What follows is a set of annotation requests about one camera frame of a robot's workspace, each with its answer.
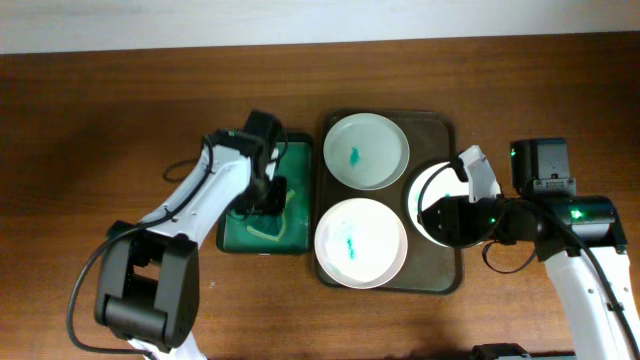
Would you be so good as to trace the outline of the green yellow sponge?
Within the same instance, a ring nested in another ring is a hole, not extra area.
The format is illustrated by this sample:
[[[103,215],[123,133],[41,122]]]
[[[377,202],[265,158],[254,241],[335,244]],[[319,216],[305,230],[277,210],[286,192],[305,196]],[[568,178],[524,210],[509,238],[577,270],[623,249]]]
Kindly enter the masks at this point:
[[[279,242],[286,232],[287,220],[286,209],[292,198],[294,198],[296,192],[294,190],[288,190],[285,195],[284,209],[279,215],[261,215],[252,220],[247,226],[246,230],[253,236],[260,239],[269,240],[273,242]]]

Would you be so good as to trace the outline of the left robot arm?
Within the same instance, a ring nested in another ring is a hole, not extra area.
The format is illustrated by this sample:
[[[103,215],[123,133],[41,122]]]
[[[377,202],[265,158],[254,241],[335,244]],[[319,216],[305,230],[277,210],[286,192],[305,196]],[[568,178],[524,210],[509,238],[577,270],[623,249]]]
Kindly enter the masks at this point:
[[[109,229],[94,307],[98,324],[147,359],[201,359],[192,333],[199,308],[199,249],[228,210],[278,214],[284,180],[275,176],[286,131],[254,110],[240,130],[204,137],[191,173],[139,223]]]

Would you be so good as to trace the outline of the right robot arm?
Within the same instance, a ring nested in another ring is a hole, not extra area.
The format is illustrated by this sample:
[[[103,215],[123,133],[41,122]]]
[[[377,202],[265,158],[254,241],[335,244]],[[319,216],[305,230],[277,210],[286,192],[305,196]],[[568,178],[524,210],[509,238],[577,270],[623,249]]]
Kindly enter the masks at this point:
[[[639,315],[628,241],[613,202],[580,196],[563,138],[510,145],[512,198],[478,146],[436,169],[417,199],[417,224],[447,248],[530,242],[569,320],[579,359],[636,359]]]

